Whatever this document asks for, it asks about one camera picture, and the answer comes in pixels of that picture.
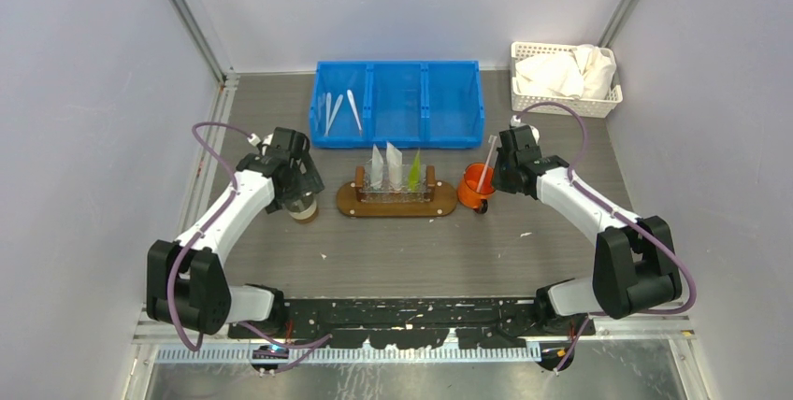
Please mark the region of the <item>pink toothbrush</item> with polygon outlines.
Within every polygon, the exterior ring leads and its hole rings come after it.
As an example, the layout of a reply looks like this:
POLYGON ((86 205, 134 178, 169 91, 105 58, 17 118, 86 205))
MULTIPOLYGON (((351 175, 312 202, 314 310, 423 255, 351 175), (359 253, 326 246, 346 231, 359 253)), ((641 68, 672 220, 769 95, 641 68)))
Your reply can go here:
POLYGON ((488 138, 488 144, 489 144, 489 150, 488 150, 488 153, 486 155, 486 159, 485 159, 485 161, 483 163, 483 169, 481 171, 481 174, 480 174, 480 177, 479 177, 479 180, 478 180, 478 184, 477 184, 477 192, 478 193, 480 193, 482 191, 482 189, 483 189, 483 185, 484 185, 484 181, 485 181, 485 178, 486 178, 486 175, 487 175, 488 167, 490 165, 493 153, 494 153, 495 148, 497 146, 497 136, 490 135, 489 138, 488 138))

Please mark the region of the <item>silver metal cup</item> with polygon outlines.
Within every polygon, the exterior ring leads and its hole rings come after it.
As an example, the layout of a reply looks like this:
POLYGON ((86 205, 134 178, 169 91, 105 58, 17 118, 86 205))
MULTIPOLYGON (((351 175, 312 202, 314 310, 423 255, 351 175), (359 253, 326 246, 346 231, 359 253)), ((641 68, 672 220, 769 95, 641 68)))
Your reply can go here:
POLYGON ((317 201, 314 194, 301 196, 285 206, 290 217, 298 223, 313 221, 318 214, 317 201))

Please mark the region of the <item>orange plastic mug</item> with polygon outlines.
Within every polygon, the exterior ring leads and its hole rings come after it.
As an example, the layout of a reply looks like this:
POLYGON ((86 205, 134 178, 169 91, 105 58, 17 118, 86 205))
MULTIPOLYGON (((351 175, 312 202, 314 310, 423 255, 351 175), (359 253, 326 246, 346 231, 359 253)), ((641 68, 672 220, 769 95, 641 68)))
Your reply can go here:
POLYGON ((466 167, 457 187, 458 202, 477 214, 484 214, 489 208, 489 199, 496 191, 492 184, 493 168, 484 163, 474 163, 466 167))

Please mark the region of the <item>brown wooden oval tray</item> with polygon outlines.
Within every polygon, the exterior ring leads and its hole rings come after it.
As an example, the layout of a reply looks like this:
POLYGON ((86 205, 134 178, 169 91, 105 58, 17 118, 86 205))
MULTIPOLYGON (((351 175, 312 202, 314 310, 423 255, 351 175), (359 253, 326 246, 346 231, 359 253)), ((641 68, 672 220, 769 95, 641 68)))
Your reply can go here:
POLYGON ((413 188, 405 183, 396 191, 385 182, 376 189, 367 180, 354 180, 336 194, 339 212, 353 218, 442 217, 454 212, 457 204, 455 187, 440 180, 413 188))

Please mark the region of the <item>white toothpaste tube green cap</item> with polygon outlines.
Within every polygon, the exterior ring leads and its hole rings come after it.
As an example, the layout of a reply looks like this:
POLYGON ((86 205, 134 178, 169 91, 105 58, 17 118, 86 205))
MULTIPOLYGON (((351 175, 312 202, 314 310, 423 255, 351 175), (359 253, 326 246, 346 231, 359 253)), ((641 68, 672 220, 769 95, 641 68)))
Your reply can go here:
POLYGON ((371 169, 369 172, 370 187, 373 191, 382 188, 384 173, 384 160, 382 153, 376 145, 372 146, 371 169))

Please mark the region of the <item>clear textured toothbrush holder rack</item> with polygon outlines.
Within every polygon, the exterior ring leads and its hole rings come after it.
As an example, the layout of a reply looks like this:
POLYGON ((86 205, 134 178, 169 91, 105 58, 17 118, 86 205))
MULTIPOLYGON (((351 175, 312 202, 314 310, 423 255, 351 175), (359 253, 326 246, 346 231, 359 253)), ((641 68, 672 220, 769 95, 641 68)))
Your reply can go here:
POLYGON ((382 171, 380 184, 376 186, 371 165, 366 164, 356 168, 353 189, 356 192, 356 198, 364 203, 426 203, 433 198, 430 180, 435 176, 434 170, 432 165, 421 164, 418 168, 414 168, 410 164, 404 164, 401 169, 402 179, 399 187, 394 188, 390 182, 387 167, 382 171))

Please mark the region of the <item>yellow-green toothpaste tube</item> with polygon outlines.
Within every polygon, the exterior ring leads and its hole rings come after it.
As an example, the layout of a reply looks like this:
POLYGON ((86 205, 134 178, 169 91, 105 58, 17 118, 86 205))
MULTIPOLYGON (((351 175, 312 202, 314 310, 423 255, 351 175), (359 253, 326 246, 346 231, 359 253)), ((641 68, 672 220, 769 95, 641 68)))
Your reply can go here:
POLYGON ((411 170, 408 176, 408 188, 412 193, 417 193, 421 185, 421 151, 416 151, 411 170))

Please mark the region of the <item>white toothpaste tube orange cap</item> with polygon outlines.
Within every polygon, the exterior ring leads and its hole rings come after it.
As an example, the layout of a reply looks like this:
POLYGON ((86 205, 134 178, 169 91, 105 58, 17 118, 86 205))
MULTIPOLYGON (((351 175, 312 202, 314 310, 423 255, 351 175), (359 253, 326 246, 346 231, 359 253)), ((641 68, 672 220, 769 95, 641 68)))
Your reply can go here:
POLYGON ((402 152, 391 142, 386 144, 389 189, 399 192, 402 189, 402 152))

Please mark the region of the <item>blue plastic divided bin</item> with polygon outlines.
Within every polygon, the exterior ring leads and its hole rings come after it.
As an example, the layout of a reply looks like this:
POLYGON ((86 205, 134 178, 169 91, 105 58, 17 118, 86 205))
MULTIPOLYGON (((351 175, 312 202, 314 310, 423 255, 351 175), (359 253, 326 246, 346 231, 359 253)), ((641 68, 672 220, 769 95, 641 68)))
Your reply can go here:
POLYGON ((485 107, 476 61, 320 61, 310 99, 313 146, 325 149, 463 150, 483 142, 485 107), (346 91, 363 124, 358 134, 346 91), (324 136, 324 95, 344 95, 324 136))

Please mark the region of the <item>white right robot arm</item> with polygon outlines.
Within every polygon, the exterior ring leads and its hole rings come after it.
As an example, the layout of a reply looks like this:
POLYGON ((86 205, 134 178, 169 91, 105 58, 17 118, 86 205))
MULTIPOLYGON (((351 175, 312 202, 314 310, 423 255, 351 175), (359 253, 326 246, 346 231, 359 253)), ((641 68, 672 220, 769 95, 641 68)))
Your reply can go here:
POLYGON ((529 126, 504 130, 498 137, 493 187, 553 208, 595 248, 591 277, 536 291, 533 318, 540 331, 557 335, 570 324, 571 316, 583 313, 622 319, 682 295, 665 221, 658 216, 641 218, 600 198, 566 161, 542 154, 529 126))

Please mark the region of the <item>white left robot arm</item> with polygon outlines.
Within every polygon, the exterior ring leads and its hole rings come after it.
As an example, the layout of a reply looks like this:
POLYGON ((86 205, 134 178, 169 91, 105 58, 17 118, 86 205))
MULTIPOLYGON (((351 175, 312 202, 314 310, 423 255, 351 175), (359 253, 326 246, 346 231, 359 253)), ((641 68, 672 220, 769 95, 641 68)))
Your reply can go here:
POLYGON ((221 197, 193 226, 171 241, 155 241, 147 254, 147 315, 181 334, 214 335, 240 321, 265 338, 285 330, 283 293, 264 285, 232 286, 223 267, 261 212, 284 211, 294 221, 313 221, 324 183, 305 134, 278 127, 266 138, 246 137, 255 151, 236 166, 224 166, 230 181, 221 197))

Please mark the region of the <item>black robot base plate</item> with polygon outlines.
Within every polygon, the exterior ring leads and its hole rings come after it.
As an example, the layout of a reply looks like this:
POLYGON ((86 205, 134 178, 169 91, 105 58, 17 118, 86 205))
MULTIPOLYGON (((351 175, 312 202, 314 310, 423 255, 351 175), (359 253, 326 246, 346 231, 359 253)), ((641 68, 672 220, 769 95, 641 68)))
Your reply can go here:
POLYGON ((464 350, 516 349, 529 337, 594 333, 582 314, 542 318, 530 297, 288 299, 274 320, 255 326, 297 343, 329 336, 332 349, 377 350, 436 349, 452 340, 464 350))

